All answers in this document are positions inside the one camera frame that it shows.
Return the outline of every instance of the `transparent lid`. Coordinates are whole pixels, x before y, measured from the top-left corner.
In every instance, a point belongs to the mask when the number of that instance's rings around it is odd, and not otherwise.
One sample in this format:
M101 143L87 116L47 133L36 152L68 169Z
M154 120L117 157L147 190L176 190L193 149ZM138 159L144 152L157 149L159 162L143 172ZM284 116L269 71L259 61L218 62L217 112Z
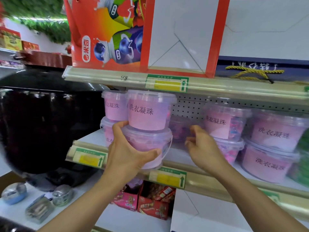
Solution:
M240 106L230 106L228 104L213 104L206 103L204 105L205 110L211 110L215 112L229 113L231 116L249 118L252 116L252 111L249 108L242 108Z
M110 120L106 116L104 116L101 120L100 126L107 126L107 127L112 127L114 124L118 123L119 121L116 120Z
M301 113L256 109L254 111L254 117L290 126L309 127L309 116Z
M153 142L169 142L172 140L172 132L169 128L157 131L148 131L133 128L130 125L122 127L122 133L127 137L127 140L134 140L137 143Z
M251 140L249 140L248 138L245 138L244 140L247 145L251 145L255 149L260 150L264 152L266 155L273 157L275 159L288 160L288 161L293 161L293 162L299 161L300 155L298 151L294 151L294 152L279 151L276 149L271 149L271 148L256 144L252 142Z
M183 116L171 116L170 123L184 124L186 126L191 126L191 119Z
M102 98L114 99L114 100L125 100L127 99L127 92L118 91L118 90L103 91Z
M245 142L242 138L238 142L221 138L214 138L214 140L216 141L217 144L233 146L239 148L239 150L242 150L245 147Z
M175 94L142 91L142 90L128 90L128 99L143 100L149 102L160 102L160 103L177 103Z

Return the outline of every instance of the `yellow price sticker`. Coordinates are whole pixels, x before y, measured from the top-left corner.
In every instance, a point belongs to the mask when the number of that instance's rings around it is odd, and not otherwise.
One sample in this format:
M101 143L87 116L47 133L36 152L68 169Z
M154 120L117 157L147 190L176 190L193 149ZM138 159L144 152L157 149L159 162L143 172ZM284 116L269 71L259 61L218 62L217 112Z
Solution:
M188 84L189 84L188 77L148 74L145 87L148 89L185 93L187 92Z
M106 153L97 152L85 148L76 148L73 162L90 165L96 168L102 168Z
M173 168L162 167L149 174L149 181L184 189L187 173Z

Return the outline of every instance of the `hand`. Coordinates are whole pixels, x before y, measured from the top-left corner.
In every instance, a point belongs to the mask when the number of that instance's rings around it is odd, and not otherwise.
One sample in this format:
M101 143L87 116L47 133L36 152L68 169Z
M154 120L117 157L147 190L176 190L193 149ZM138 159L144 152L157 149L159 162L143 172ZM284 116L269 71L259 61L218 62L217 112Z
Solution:
M123 185L131 181L144 164L161 154L160 149L141 152L133 148L121 131L127 124L128 121L120 121L113 125L114 141L108 148L107 164L103 174L111 174L115 180L121 180Z
M195 134L195 138L187 137L185 145L194 164L211 175L229 165L213 137L205 130L198 125L193 125L190 127L190 131Z

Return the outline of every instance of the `black appliance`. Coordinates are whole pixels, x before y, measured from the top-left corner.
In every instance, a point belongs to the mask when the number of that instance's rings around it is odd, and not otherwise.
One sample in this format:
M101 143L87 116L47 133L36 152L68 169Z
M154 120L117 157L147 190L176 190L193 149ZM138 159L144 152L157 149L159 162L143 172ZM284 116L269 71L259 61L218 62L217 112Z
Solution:
M28 65L0 79L2 152L14 172L42 191L75 187L97 171L65 159L74 140L98 130L104 86L65 81L63 71Z

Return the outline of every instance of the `white wall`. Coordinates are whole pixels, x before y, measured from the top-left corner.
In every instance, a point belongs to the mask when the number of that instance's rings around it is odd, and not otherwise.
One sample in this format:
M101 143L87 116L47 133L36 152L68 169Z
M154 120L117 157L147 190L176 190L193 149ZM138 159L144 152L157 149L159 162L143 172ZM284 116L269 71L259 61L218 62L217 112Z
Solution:
M6 28L20 32L22 40L38 44L40 51L67 54L65 48L69 43L64 43L63 45L53 43L45 34L42 33L37 35L33 31L29 30L26 26L11 21L10 19L5 19L4 23Z

